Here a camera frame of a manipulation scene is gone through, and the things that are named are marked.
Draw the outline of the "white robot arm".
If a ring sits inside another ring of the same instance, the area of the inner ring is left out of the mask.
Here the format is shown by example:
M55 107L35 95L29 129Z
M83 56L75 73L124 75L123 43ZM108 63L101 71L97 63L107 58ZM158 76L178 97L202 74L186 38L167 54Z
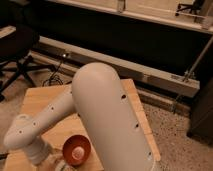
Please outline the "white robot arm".
M104 63L78 69L72 84L41 112L14 118L4 145L23 150L29 161L38 165L51 150L41 135L73 113L80 115L104 171L158 171L118 74Z

